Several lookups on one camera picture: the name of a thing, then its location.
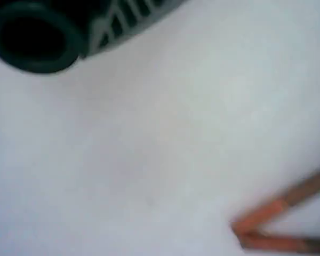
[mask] plastic vent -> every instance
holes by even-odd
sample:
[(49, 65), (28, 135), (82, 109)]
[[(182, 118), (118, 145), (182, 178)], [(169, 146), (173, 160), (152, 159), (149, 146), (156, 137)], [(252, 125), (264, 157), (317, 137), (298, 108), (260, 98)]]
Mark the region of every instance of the plastic vent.
[(119, 0), (108, 19), (109, 28), (104, 33), (100, 49), (119, 39), (144, 22), (154, 12), (166, 3), (167, 0)]

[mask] white surface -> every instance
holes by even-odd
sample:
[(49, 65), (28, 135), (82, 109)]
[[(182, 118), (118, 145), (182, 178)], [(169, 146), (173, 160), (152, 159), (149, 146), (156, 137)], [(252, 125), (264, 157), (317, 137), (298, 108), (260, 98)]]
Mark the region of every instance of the white surface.
[[(229, 222), (317, 167), (320, 0), (191, 0), (58, 76), (0, 63), (0, 256), (243, 255)], [(320, 235), (320, 198), (272, 228)]]

